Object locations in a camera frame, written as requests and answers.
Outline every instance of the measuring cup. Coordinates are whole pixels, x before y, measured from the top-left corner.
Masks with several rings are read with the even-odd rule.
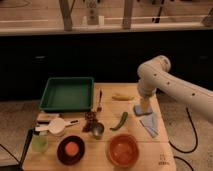
[[[78,123],[79,123],[78,120],[65,121],[62,118],[55,118],[52,121],[50,121],[49,125],[36,127],[35,130],[38,132],[48,130],[53,135],[60,136],[64,133],[66,126],[76,125]]]

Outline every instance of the metal cup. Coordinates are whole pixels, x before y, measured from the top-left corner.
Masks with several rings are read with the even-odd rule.
[[[101,139],[104,133],[104,125],[100,122],[93,123],[91,126],[91,132],[95,139]]]

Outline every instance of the green tray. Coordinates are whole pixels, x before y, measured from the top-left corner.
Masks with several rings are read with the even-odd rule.
[[[90,111],[93,89],[94,79],[91,77],[49,78],[40,109],[48,113]]]

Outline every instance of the wooden tabletop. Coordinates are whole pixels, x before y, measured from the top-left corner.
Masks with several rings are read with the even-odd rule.
[[[96,83],[94,87],[94,109],[97,108],[99,92],[102,90],[102,111],[97,114],[97,118],[105,126],[105,132],[101,140],[93,138],[91,133],[83,133],[82,128],[86,124],[84,113],[66,113],[61,115],[65,120],[79,119],[80,124],[67,127],[66,133],[62,137],[56,137],[48,133],[47,139],[49,148],[45,153],[38,153],[29,146],[23,169],[28,171],[57,170],[57,171],[120,171],[106,157],[106,144],[109,139],[121,133],[133,135],[139,146],[140,157],[136,164],[128,168],[131,171],[174,171],[176,170],[173,154],[168,143],[168,136],[161,117],[160,108],[156,97],[150,99],[153,111],[158,119],[158,136],[152,138],[145,128],[140,124],[141,117],[136,117],[133,106],[139,104],[140,96],[137,92],[137,84],[134,83]],[[121,93],[134,96],[131,101],[115,101],[112,96]],[[119,121],[122,113],[129,113],[124,126],[118,131],[109,130]],[[62,164],[57,158],[57,147],[59,143],[69,135],[77,135],[85,142],[85,154],[79,163],[73,166]]]

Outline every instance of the green chili pepper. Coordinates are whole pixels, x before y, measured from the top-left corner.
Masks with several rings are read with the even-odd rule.
[[[122,114],[122,117],[120,119],[120,122],[117,124],[117,126],[115,126],[114,128],[110,128],[110,130],[112,131],[117,131],[118,129],[120,129],[123,124],[126,122],[126,119],[127,119],[127,116],[128,116],[128,113],[127,112],[124,112]]]

